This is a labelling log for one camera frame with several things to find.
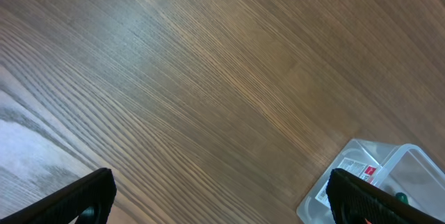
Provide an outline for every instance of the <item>red object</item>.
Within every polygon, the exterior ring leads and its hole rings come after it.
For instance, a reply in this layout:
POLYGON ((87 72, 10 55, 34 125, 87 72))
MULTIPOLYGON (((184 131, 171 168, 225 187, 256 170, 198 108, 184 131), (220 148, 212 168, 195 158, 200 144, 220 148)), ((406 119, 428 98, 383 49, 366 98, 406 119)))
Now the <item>red object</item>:
POLYGON ((368 168, 366 168, 366 170, 364 171, 364 173, 366 173, 367 175, 372 175, 375 172, 375 168, 368 166, 368 168))

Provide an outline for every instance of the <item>green object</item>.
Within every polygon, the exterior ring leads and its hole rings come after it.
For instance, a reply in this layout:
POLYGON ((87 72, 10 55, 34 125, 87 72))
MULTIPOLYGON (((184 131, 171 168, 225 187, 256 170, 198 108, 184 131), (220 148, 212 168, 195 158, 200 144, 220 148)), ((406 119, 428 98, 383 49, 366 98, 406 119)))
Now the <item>green object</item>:
POLYGON ((401 202, 405 203, 405 204, 409 204, 408 203, 408 196, 406 196, 404 193, 396 193, 396 198, 397 200, 400 200, 401 202))

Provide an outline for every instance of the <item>wood grain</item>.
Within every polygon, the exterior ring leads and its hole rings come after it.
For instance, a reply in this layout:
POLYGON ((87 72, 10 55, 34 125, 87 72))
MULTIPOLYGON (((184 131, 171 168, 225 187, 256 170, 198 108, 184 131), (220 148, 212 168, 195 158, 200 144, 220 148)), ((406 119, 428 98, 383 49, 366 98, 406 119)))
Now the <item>wood grain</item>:
POLYGON ((99 167, 109 223, 296 223, 352 138, 445 167, 441 0, 0 0, 0 218, 99 167))

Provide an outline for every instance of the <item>red and white sticker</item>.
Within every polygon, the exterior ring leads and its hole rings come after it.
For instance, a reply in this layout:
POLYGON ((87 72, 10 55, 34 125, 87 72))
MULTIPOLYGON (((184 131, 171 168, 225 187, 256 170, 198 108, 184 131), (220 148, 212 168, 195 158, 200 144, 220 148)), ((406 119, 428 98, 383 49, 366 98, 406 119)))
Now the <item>red and white sticker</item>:
MULTIPOLYGON (((353 175, 359 177, 360 179, 364 181, 368 181, 368 179, 372 176, 372 174, 375 172, 375 168, 373 166, 367 165, 365 163, 362 163, 360 161, 356 161, 349 158, 343 158, 343 160, 340 162, 339 166, 337 168, 343 168, 344 170, 352 173, 353 175)), ((321 190, 317 193, 315 196, 315 199, 321 202, 326 207, 331 207, 329 204, 329 200, 327 198, 326 193, 326 187, 327 182, 323 185, 321 190)))

